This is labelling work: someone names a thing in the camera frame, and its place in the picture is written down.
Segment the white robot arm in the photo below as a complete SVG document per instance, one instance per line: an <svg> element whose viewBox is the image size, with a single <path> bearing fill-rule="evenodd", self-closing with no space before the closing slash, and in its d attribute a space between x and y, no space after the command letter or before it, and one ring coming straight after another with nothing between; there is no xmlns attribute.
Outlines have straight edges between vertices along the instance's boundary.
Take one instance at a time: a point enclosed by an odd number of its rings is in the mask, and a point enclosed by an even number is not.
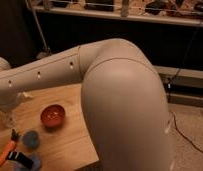
<svg viewBox="0 0 203 171"><path fill-rule="evenodd" d="M81 83L81 107L103 171L172 171L171 116L159 74L134 43L107 39L9 68L0 110L22 92Z"/></svg>

